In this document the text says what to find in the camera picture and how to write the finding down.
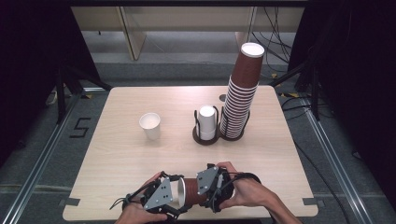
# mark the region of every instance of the hand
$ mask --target hand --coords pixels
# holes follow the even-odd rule
[[[230,174],[230,178],[235,178],[237,171],[229,161],[220,162],[217,166],[226,168],[228,173],[233,173]],[[254,179],[238,179],[233,182],[233,186],[235,188],[233,197],[221,203],[220,209],[241,205],[264,206],[277,223],[301,223],[274,192]]]
[[[144,185],[156,180],[160,176],[161,173],[156,174],[146,181]],[[165,221],[166,219],[166,214],[152,214],[147,212],[141,203],[130,203],[124,208],[116,224],[144,224],[148,222]]]

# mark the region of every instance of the white cup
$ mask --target white cup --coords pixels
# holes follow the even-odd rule
[[[215,108],[212,105],[203,105],[199,110],[197,135],[199,136],[199,133],[201,133],[202,140],[211,140],[215,137],[217,125],[215,115]]]
[[[160,138],[160,123],[161,118],[156,113],[147,113],[139,120],[140,127],[142,127],[142,129],[145,131],[148,139],[151,140]]]

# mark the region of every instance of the wooden table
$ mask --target wooden table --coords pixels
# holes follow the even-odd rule
[[[67,205],[64,219],[117,219],[120,205],[109,210],[111,204],[157,172],[193,178],[207,163],[219,161],[231,161],[238,171],[257,175],[295,216],[315,216],[318,208],[303,203],[303,198],[313,198],[313,194],[272,87],[258,87],[240,140],[220,138],[211,146],[193,140],[194,110],[201,105],[221,109],[224,103],[219,96],[227,90],[227,86],[114,88],[70,194],[79,204]],[[158,140],[148,140],[139,126],[140,117],[147,112],[162,118]],[[213,214],[195,205],[179,219],[255,217],[269,217],[269,213],[262,207],[234,207]]]

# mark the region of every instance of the gray floor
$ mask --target gray floor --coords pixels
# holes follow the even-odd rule
[[[122,33],[102,32],[99,35],[97,32],[84,32],[83,34],[102,80],[113,86],[227,85],[238,53],[232,33],[156,32],[148,33],[139,60],[133,62],[130,60]],[[293,38],[293,34],[282,34],[283,41],[289,45],[292,44]],[[270,47],[285,56],[276,45]],[[278,58],[268,55],[268,59],[264,59],[263,63],[261,85],[269,83],[272,74],[278,76],[283,74],[273,69],[284,71],[287,65]],[[276,92],[294,92],[292,86],[295,80],[296,77],[282,83],[276,87]],[[90,83],[83,84],[86,87],[92,86]],[[106,92],[99,92],[93,94],[91,98],[78,101],[44,173],[35,186],[32,197],[23,210],[19,223],[67,223],[62,218],[63,200],[67,199],[74,185],[106,98]],[[284,103],[287,99],[289,98],[279,96],[280,103]],[[396,214],[370,171],[362,161],[351,155],[353,146],[341,125],[326,106],[326,102],[321,100],[320,104],[322,105],[319,108],[320,123],[330,137],[351,182],[364,201],[373,223],[396,223]],[[285,108],[297,105],[301,105],[300,101],[292,100],[285,105]],[[56,112],[56,105],[49,105],[42,111],[25,138],[26,147],[16,149],[1,168],[1,219],[4,218],[4,214],[7,213],[50,138],[57,119]],[[305,114],[303,108],[284,112],[290,132],[339,198],[350,223],[358,223]],[[79,118],[90,118],[81,122],[83,126],[89,127],[89,130],[84,138],[70,138],[70,135],[81,134],[81,131],[74,129]],[[304,223],[346,223],[341,206],[334,199],[329,187],[319,177],[313,164],[301,151],[299,152],[311,189],[320,204],[317,216],[301,217],[301,220]],[[261,222],[271,223],[271,220],[266,218]],[[112,221],[94,223],[112,223]],[[253,221],[234,223],[253,223]]]

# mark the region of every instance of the stacked brown cups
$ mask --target stacked brown cups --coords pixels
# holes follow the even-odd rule
[[[259,85],[263,54],[261,45],[242,45],[230,76],[221,117],[220,131],[227,138],[238,138],[244,131],[250,105]]]

